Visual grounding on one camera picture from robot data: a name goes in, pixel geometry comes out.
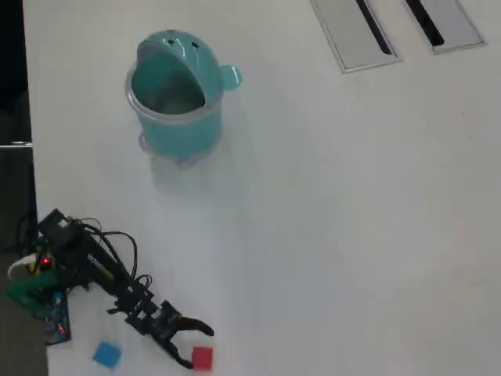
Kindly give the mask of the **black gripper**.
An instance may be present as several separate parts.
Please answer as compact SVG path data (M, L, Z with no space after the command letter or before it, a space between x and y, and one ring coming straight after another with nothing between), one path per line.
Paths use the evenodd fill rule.
M133 285L117 296L117 310L126 314L125 322L142 335L149 335L171 358L185 369L193 369L193 363L181 357L177 346L171 342L177 331L199 331L214 336L214 330L198 319L182 316L170 302L158 306L153 293L142 285Z

